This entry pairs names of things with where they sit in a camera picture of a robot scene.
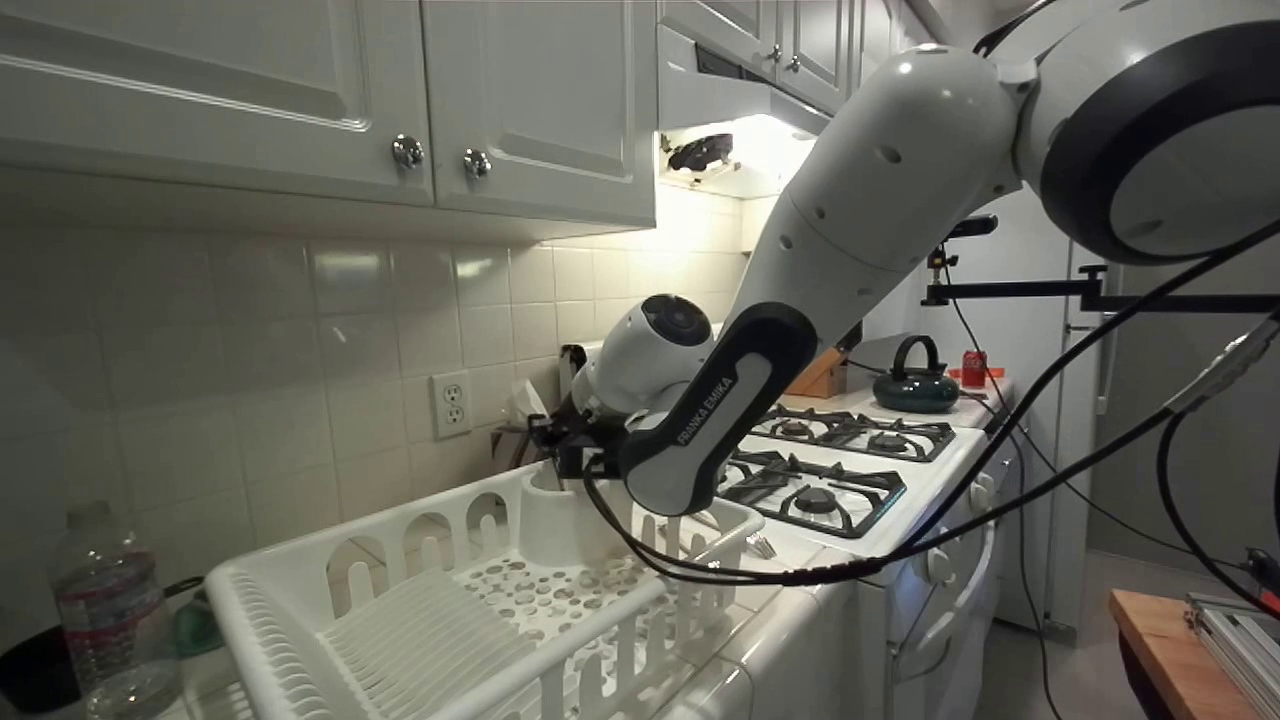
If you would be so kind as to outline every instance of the dish rack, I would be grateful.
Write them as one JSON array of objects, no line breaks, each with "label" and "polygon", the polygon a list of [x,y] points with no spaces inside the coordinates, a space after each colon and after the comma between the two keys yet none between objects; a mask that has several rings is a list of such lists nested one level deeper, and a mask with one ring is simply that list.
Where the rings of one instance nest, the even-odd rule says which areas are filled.
[{"label": "dish rack", "polygon": [[[660,521],[601,489],[645,546],[740,565],[759,516]],[[514,467],[361,516],[209,578],[261,716],[648,716],[731,631],[731,590],[641,567],[578,489]]]}]

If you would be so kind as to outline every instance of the plastic bottle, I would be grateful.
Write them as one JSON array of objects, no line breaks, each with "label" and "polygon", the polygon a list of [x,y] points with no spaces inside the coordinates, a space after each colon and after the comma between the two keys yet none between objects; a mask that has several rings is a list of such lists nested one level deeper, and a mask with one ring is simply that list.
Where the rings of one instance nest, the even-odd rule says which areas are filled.
[{"label": "plastic bottle", "polygon": [[119,534],[109,506],[69,512],[50,573],[54,612],[91,720],[161,716],[178,697],[157,555]]}]

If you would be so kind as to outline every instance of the electrical outlet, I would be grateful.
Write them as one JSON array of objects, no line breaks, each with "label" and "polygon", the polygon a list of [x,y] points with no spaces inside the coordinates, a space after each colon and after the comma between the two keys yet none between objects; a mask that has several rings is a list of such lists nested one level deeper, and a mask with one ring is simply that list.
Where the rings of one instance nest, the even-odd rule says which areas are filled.
[{"label": "electrical outlet", "polygon": [[431,375],[431,420],[437,420],[437,437],[467,437],[473,432],[473,382],[467,382],[467,372]]}]

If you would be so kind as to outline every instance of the tile backsplash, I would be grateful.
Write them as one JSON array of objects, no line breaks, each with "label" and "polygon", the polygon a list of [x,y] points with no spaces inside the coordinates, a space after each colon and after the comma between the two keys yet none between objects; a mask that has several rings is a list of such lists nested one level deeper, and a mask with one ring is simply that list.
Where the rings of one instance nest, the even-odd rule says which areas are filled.
[{"label": "tile backsplash", "polygon": [[[492,473],[506,390],[648,293],[723,320],[751,212],[660,193],[660,230],[560,239],[0,238],[0,629],[50,620],[62,512],[109,498],[163,582]],[[477,432],[431,440],[428,375]]]}]

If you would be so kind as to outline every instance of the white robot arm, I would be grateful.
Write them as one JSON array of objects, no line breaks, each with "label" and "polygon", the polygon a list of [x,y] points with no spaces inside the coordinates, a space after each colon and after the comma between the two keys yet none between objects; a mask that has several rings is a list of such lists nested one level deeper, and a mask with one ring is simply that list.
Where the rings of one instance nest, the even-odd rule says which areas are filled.
[{"label": "white robot arm", "polygon": [[618,408],[636,414],[616,448],[636,506],[701,512],[816,348],[1024,181],[1068,238],[1125,263],[1192,261],[1280,216],[1274,0],[1131,0],[1049,26],[1036,11],[992,61],[918,49],[872,78],[776,202],[713,353],[601,353],[631,359],[593,370],[593,390],[629,375],[660,398]]}]

